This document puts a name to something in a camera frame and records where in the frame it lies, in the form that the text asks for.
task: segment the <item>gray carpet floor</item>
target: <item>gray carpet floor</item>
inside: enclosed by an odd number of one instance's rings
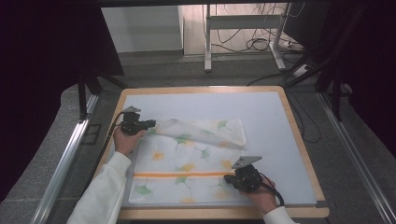
[[[123,55],[125,77],[131,87],[245,86],[259,77],[277,73],[269,54],[215,56],[213,71],[205,73],[203,57],[141,57]],[[276,85],[282,76],[263,79],[254,85]],[[319,103],[313,84],[315,77],[288,89],[294,116],[319,184],[330,206],[327,218],[296,218],[300,223],[383,223],[367,189],[347,155],[338,135]],[[94,110],[89,129],[48,223],[65,223],[85,189],[100,156],[100,150],[121,89],[100,78],[104,88]],[[7,198],[0,205],[0,223],[28,223],[50,182],[79,117],[78,89],[62,95],[62,106],[34,159]],[[396,206],[396,160],[354,112],[347,97],[341,100],[341,116],[352,140],[393,207]],[[119,221],[119,223],[206,223],[207,221]],[[263,223],[262,220],[217,220],[216,223]]]

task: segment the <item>table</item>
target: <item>table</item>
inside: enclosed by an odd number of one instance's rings
[[[113,119],[121,112],[128,95],[150,94],[184,94],[184,93],[235,93],[235,92],[277,92],[281,104],[285,110],[287,120],[292,130],[292,136],[297,144],[299,153],[303,159],[304,168],[307,171],[309,181],[314,190],[318,204],[310,206],[287,207],[292,217],[326,217],[329,215],[329,207],[325,203],[323,192],[318,183],[315,170],[307,154],[297,124],[292,115],[290,105],[285,92],[280,87],[190,87],[190,88],[152,88],[152,89],[128,89],[120,96]],[[106,163],[110,154],[110,144],[101,158],[96,173]],[[119,219],[260,219],[262,214],[250,206],[244,207],[213,207],[213,208],[121,208]]]

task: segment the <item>white sleeve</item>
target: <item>white sleeve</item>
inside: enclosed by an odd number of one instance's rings
[[[114,152],[79,199],[67,223],[116,223],[125,191],[125,174],[130,165],[127,157]]]
[[[272,210],[263,217],[265,224],[296,224],[289,216],[284,206]]]

